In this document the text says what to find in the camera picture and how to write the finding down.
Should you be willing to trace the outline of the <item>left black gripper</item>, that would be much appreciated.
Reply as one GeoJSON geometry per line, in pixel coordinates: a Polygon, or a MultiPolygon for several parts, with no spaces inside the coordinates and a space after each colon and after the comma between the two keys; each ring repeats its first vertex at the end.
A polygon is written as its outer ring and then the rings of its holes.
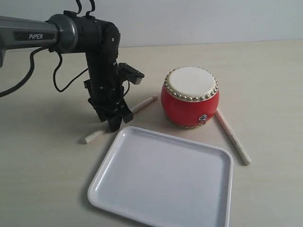
{"type": "Polygon", "coordinates": [[[101,122],[108,121],[110,132],[118,131],[121,123],[133,120],[133,112],[124,100],[124,78],[112,72],[89,71],[89,79],[84,86],[89,92],[88,102],[101,122]]]}

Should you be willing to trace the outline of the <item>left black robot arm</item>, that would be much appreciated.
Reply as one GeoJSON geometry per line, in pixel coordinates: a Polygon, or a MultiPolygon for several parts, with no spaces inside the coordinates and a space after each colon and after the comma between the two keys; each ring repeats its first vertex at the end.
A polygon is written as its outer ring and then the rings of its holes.
{"type": "Polygon", "coordinates": [[[0,19],[0,54],[6,50],[33,48],[34,53],[48,49],[59,56],[84,53],[89,79],[84,82],[89,103],[111,132],[129,122],[133,114],[124,96],[123,82],[139,84],[143,74],[126,63],[117,63],[120,32],[111,22],[91,15],[77,16],[73,11],[51,16],[47,21],[13,17],[0,19]]]}

